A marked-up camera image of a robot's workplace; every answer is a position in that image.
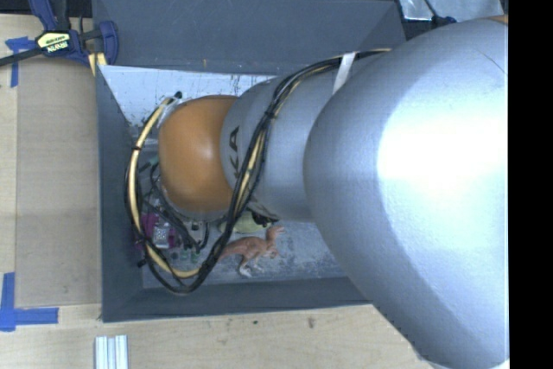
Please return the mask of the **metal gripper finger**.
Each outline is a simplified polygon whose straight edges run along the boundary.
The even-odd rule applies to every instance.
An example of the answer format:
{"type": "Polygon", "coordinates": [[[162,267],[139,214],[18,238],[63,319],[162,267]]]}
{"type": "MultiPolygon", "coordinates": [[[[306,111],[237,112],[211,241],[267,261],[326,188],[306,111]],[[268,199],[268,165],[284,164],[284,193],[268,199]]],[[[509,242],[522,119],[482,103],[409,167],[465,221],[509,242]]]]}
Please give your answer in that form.
{"type": "Polygon", "coordinates": [[[170,225],[154,225],[151,241],[154,246],[160,250],[167,250],[170,248],[170,225]]]}

